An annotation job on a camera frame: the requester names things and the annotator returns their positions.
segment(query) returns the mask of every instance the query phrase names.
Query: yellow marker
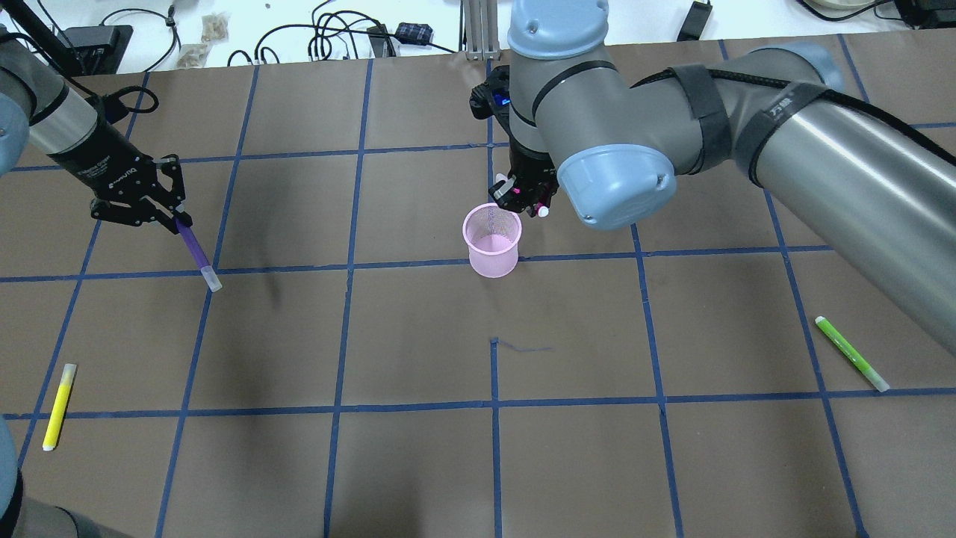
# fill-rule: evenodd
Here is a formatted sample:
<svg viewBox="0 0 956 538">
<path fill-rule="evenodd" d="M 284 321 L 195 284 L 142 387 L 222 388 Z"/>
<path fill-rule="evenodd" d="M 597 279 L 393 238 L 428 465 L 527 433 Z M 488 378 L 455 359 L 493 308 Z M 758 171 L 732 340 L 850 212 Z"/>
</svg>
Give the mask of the yellow marker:
<svg viewBox="0 0 956 538">
<path fill-rule="evenodd" d="M 66 414 L 66 403 L 70 401 L 70 390 L 73 388 L 73 377 L 76 375 L 76 365 L 63 365 L 63 377 L 60 377 L 60 386 L 56 390 L 54 410 L 50 413 L 50 423 L 47 424 L 47 435 L 43 437 L 43 450 L 50 452 L 59 442 L 60 428 L 63 427 L 63 416 Z"/>
</svg>

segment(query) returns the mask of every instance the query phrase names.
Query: robotic arm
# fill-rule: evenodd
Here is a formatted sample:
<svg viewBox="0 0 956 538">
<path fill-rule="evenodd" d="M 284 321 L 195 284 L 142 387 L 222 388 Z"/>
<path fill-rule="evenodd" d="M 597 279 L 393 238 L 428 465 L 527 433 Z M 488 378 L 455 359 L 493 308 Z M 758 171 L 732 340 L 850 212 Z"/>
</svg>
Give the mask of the robotic arm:
<svg viewBox="0 0 956 538">
<path fill-rule="evenodd" d="M 129 226 L 157 222 L 172 234 L 179 233 L 177 221 L 192 226 L 183 211 L 179 158 L 154 160 L 111 125 L 128 112 L 119 101 L 128 89 L 85 100 L 16 41 L 22 36 L 0 27 L 0 173 L 15 165 L 29 124 L 30 141 L 93 191 L 93 218 Z M 171 189 L 157 181 L 157 169 L 172 179 Z"/>
<path fill-rule="evenodd" d="M 843 96 L 829 53 L 766 48 L 628 88 L 603 45 L 607 2 L 517 0 L 511 66 L 472 91 L 510 135 L 498 205 L 544 215 L 558 185 L 598 230 L 662 207 L 678 174 L 732 158 L 956 354 L 956 158 Z"/>
</svg>

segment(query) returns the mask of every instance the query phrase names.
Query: pink cup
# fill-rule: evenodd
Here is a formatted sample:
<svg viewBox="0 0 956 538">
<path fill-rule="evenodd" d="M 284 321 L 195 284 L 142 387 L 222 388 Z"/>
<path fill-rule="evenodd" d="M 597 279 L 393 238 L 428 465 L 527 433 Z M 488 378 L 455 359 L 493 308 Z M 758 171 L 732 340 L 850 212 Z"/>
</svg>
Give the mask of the pink cup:
<svg viewBox="0 0 956 538">
<path fill-rule="evenodd" d="M 521 217 L 484 204 L 471 210 L 462 224 L 462 236 L 468 245 L 471 268 L 482 277 L 504 277 L 518 263 L 518 239 Z"/>
</svg>

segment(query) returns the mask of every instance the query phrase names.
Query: blue joint cap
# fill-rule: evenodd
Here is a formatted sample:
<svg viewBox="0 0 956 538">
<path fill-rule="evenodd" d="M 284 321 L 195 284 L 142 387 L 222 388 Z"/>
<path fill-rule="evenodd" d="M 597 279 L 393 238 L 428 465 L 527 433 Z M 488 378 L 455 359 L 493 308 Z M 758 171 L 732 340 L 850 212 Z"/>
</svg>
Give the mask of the blue joint cap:
<svg viewBox="0 0 956 538">
<path fill-rule="evenodd" d="M 508 44 L 531 59 L 582 55 L 604 42 L 607 0 L 515 0 Z"/>
<path fill-rule="evenodd" d="M 840 72 L 839 67 L 837 67 L 837 63 L 834 62 L 833 55 L 831 55 L 830 51 L 827 50 L 827 48 L 823 45 L 812 43 L 810 41 L 793 41 L 780 45 L 768 45 L 766 47 L 760 47 L 759 49 L 753 49 L 751 52 L 753 53 L 767 49 L 778 49 L 781 51 L 794 53 L 795 55 L 807 60 L 807 62 L 814 67 L 816 73 L 820 75 L 820 79 L 823 80 L 824 84 L 837 90 L 838 92 L 842 92 L 845 88 L 843 83 L 843 73 Z"/>
<path fill-rule="evenodd" d="M 615 230 L 650 216 L 677 192 L 674 165 L 657 149 L 634 144 L 590 147 L 557 169 L 577 217 Z"/>
<path fill-rule="evenodd" d="M 0 416 L 0 516 L 7 511 L 16 488 L 16 448 L 7 429 L 7 422 Z"/>
<path fill-rule="evenodd" d="M 16 166 L 30 138 L 30 122 L 23 109 L 0 94 L 0 175 Z"/>
</svg>

